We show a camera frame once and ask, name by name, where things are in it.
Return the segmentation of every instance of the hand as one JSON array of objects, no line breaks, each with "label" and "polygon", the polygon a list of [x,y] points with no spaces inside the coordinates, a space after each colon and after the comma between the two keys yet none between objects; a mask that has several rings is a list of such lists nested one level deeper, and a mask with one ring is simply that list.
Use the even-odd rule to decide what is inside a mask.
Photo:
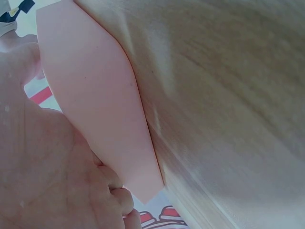
[{"label": "hand", "polygon": [[[10,50],[17,48],[20,45],[30,42],[37,43],[37,36],[34,34],[28,34],[24,37],[20,37],[17,35],[15,30],[12,30],[0,37],[0,52],[9,52]],[[37,75],[37,79],[43,78],[44,74],[41,70]]]},{"label": "hand", "polygon": [[0,228],[140,229],[115,172],[62,113],[27,98],[38,45],[0,53],[0,69]]}]

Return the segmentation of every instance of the pink paper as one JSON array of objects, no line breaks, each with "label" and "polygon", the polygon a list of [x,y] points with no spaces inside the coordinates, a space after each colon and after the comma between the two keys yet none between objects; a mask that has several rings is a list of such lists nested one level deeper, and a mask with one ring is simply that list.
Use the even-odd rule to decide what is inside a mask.
[{"label": "pink paper", "polygon": [[142,202],[162,188],[132,67],[119,43],[72,1],[37,11],[41,63],[67,118]]}]

